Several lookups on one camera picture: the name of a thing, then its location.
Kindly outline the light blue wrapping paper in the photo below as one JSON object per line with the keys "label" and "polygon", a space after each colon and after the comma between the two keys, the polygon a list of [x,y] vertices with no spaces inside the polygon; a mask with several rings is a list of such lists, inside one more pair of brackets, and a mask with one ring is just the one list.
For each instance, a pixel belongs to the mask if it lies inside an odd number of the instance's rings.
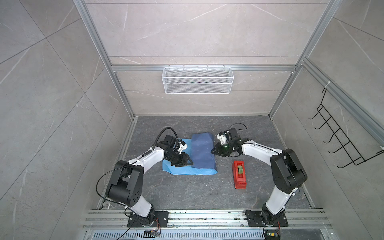
{"label": "light blue wrapping paper", "polygon": [[214,137],[211,133],[193,134],[191,139],[182,139],[187,145],[183,152],[188,154],[193,164],[185,167],[171,166],[171,162],[163,160],[163,171],[172,175],[209,176],[217,174],[215,156],[211,153],[214,148]]}

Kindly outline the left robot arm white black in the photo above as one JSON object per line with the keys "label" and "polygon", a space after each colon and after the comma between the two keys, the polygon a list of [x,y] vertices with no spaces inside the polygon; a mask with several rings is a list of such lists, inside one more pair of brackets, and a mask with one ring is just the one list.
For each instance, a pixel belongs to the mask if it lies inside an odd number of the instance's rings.
{"label": "left robot arm white black", "polygon": [[163,160],[169,161],[175,168],[192,165],[188,147],[184,140],[167,135],[135,159],[118,161],[107,185],[106,197],[128,207],[139,217],[150,217],[154,208],[142,196],[144,174]]}

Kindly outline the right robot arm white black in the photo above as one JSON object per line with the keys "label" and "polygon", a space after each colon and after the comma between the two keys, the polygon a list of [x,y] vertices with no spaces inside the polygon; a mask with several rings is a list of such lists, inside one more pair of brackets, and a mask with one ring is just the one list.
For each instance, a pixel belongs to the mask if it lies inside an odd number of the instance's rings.
{"label": "right robot arm white black", "polygon": [[221,157],[230,157],[237,152],[260,160],[271,167],[274,189],[270,198],[262,207],[263,224],[273,226],[285,213],[286,204],[291,196],[308,179],[298,156],[292,149],[280,150],[256,143],[248,138],[241,138],[234,128],[220,132],[219,142],[211,153]]}

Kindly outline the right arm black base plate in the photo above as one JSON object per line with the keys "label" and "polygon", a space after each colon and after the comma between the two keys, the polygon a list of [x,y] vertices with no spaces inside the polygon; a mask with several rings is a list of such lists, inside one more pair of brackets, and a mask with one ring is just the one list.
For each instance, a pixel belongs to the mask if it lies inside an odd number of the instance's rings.
{"label": "right arm black base plate", "polygon": [[245,215],[249,227],[288,227],[288,220],[285,215],[285,210],[273,215],[268,210],[251,211],[246,210]]}

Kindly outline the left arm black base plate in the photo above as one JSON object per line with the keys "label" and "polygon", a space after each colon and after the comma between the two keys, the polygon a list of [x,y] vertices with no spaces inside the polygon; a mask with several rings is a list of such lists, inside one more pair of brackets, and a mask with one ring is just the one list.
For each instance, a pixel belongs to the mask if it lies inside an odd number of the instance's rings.
{"label": "left arm black base plate", "polygon": [[147,217],[141,217],[136,213],[129,214],[127,227],[133,228],[165,228],[168,225],[169,213],[167,211],[150,212]]}

